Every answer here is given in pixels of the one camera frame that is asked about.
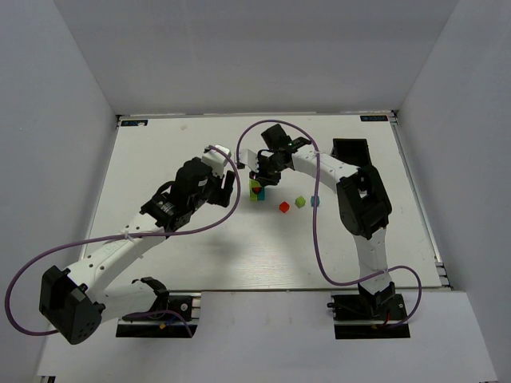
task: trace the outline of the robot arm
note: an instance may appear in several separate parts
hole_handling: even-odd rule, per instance
[[[268,150],[240,155],[240,161],[251,169],[250,177],[261,186],[278,184],[286,168],[316,177],[319,155],[319,179],[338,196],[341,220],[355,239],[360,278],[386,270],[385,234],[392,207],[378,170],[370,164],[359,168],[327,154],[316,154],[309,140],[291,140],[279,124],[261,136]],[[395,294],[388,273],[359,283],[358,290],[372,314]]]
[[[228,149],[216,147],[231,155]],[[228,206],[235,175],[228,171],[224,176],[226,164],[227,160],[214,151],[184,163],[175,180],[163,184],[125,226],[126,233],[174,232],[205,203]],[[126,239],[105,243],[64,270],[51,267],[42,277],[39,310],[73,345],[87,339],[101,322],[137,311],[158,310],[168,297],[163,283],[146,277],[129,286],[109,285],[164,240],[164,236],[126,235]]]

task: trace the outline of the cable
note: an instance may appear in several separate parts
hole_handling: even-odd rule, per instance
[[[240,203],[240,197],[241,197],[240,174],[238,173],[238,169],[236,167],[236,164],[234,163],[233,160],[231,160],[231,158],[229,158],[229,156],[227,154],[225,154],[224,152],[222,152],[221,150],[219,150],[218,148],[216,148],[216,147],[214,147],[212,145],[210,145],[208,148],[211,149],[211,150],[214,150],[215,152],[218,152],[220,155],[222,155],[229,162],[229,164],[232,166],[232,169],[234,171],[234,175],[236,177],[236,186],[238,187],[238,190],[237,190],[237,193],[236,193],[236,201],[232,205],[232,208],[229,211],[229,213],[227,213],[223,218],[219,219],[218,221],[216,221],[214,223],[211,223],[210,225],[198,228],[198,229],[193,229],[193,230],[188,230],[188,231],[174,231],[174,232],[167,232],[167,233],[128,233],[128,235],[131,238],[173,237],[173,236],[176,236],[176,235],[190,235],[190,234],[201,233],[202,231],[213,229],[214,227],[217,227],[217,226],[221,225],[223,222],[225,222],[232,215],[232,213],[234,213],[234,210],[238,207],[238,204]],[[22,274],[30,266],[32,266],[38,260],[43,259],[46,256],[48,256],[50,254],[53,254],[53,253],[55,253],[57,251],[69,249],[70,247],[86,245],[86,244],[89,244],[89,243],[106,242],[106,241],[119,241],[119,240],[122,240],[122,239],[126,239],[126,235],[125,234],[121,234],[121,235],[106,235],[104,237],[97,237],[97,238],[91,238],[91,239],[83,239],[81,241],[75,241],[75,242],[71,242],[71,243],[67,243],[67,244],[64,244],[64,245],[60,245],[60,246],[54,247],[53,249],[49,249],[47,251],[44,251],[40,255],[38,255],[37,257],[34,257],[33,259],[31,259],[21,269],[19,269],[19,271],[14,275],[14,277],[12,278],[12,280],[9,283],[9,286],[7,287],[6,296],[5,296],[5,300],[4,300],[4,308],[5,308],[6,316],[7,316],[7,319],[9,320],[9,323],[17,331],[19,331],[20,333],[25,334],[25,335],[30,335],[30,336],[33,336],[33,337],[43,337],[43,336],[46,336],[46,335],[51,335],[51,334],[57,333],[58,332],[57,330],[50,330],[50,331],[32,331],[32,330],[27,330],[26,328],[24,328],[23,326],[21,326],[19,323],[16,322],[16,319],[14,319],[12,310],[10,308],[10,297],[11,297],[11,295],[13,293],[13,289],[14,289],[14,286],[16,285],[16,282],[19,280],[19,278],[22,276]]]
[[[174,315],[176,318],[178,318],[180,321],[183,322],[184,327],[188,331],[188,335],[190,335],[190,338],[193,337],[192,331],[190,330],[190,326],[184,320],[184,318],[181,317],[181,315],[178,314],[176,311],[172,311],[172,310],[157,310],[157,311],[151,311],[151,312],[148,312],[148,313],[132,313],[132,314],[125,315],[124,318],[125,319],[143,318],[143,317],[149,317],[149,316],[157,315],[157,314],[163,314],[163,315],[165,315],[165,314],[172,314],[172,315]]]
[[[286,121],[283,121],[283,120],[273,120],[273,119],[270,119],[270,120],[261,120],[261,121],[257,121],[255,122],[254,124],[250,125],[248,128],[246,128],[243,133],[241,133],[241,136],[240,138],[238,139],[238,143],[236,144],[236,165],[237,166],[240,166],[240,145],[241,145],[241,140],[245,137],[245,135],[250,132],[254,127],[256,127],[257,125],[261,125],[261,124],[265,124],[267,122],[270,122],[270,123],[273,123],[273,124],[282,124],[282,125],[286,125],[286,126],[289,126],[291,128],[294,128],[296,130],[298,130],[299,132],[301,132],[306,138],[308,138],[311,143],[312,143],[312,146],[314,147],[314,150],[319,153],[319,147],[318,147],[318,144],[316,144],[316,141],[312,138],[312,136],[305,132],[303,129],[301,129],[300,127],[296,126],[295,124],[292,124],[290,122],[286,122]],[[319,155],[316,156],[316,177],[315,177],[315,184],[314,184],[314,200],[317,200],[318,199],[318,191],[319,191],[319,177],[321,175],[321,160],[319,158]],[[374,278],[375,276],[377,275],[381,275],[381,274],[384,274],[385,271],[381,270],[381,271],[377,271],[373,274],[369,274],[363,278],[359,278],[359,279],[355,279],[354,281],[349,281],[349,282],[336,282],[334,281],[332,278],[330,278],[327,274],[327,272],[325,271],[325,268],[323,266],[323,261],[321,260],[321,254],[319,253],[319,241],[318,241],[318,225],[317,225],[317,222],[318,222],[318,205],[316,203],[314,203],[314,206],[313,206],[313,210],[312,210],[312,239],[313,239],[313,243],[314,243],[314,251],[315,251],[315,255],[316,255],[316,262],[318,263],[318,267],[319,267],[319,271],[321,271],[321,275],[327,280],[327,282],[329,282],[330,284],[334,285],[334,286],[341,286],[341,287],[345,287],[345,286],[352,286],[352,285],[355,285],[357,283],[361,283],[361,282],[364,282],[368,279],[371,279],[371,278]],[[387,328],[393,328],[395,326],[400,326],[402,325],[403,323],[405,323],[406,321],[408,321],[414,314],[415,312],[417,311],[417,308],[418,308],[418,305],[420,304],[421,302],[421,298],[422,298],[422,283],[421,283],[421,279],[419,278],[418,274],[415,272],[414,269],[412,269],[411,267],[408,267],[408,266],[405,266],[405,265],[398,265],[398,266],[394,266],[394,267],[391,267],[390,269],[388,269],[388,271],[394,271],[394,270],[398,270],[398,269],[404,269],[404,270],[408,270],[409,272],[411,272],[414,277],[417,279],[417,284],[418,284],[418,295],[417,295],[417,301],[415,303],[415,306],[414,308],[412,309],[412,311],[408,314],[408,316],[406,316],[404,319],[402,319],[400,322],[398,323],[395,323],[391,326],[388,326]]]

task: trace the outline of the gray wall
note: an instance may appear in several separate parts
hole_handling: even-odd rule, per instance
[[[453,285],[511,382],[511,2],[459,2],[399,113]]]
[[[0,4],[0,294],[39,252],[85,235],[115,117],[51,0]],[[15,317],[47,330],[41,274],[76,251],[35,265],[14,292]],[[0,314],[0,381],[32,381],[43,338]]]
[[[396,109],[457,0],[55,0],[118,114]]]

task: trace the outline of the green cube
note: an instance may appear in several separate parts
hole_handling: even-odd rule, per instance
[[[298,206],[298,209],[300,209],[301,207],[304,207],[305,203],[306,203],[306,200],[302,196],[295,199],[295,205]]]

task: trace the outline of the red cube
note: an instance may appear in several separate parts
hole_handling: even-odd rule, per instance
[[[286,201],[282,202],[279,205],[279,209],[282,213],[287,213],[287,211],[289,210],[289,203],[287,203]]]

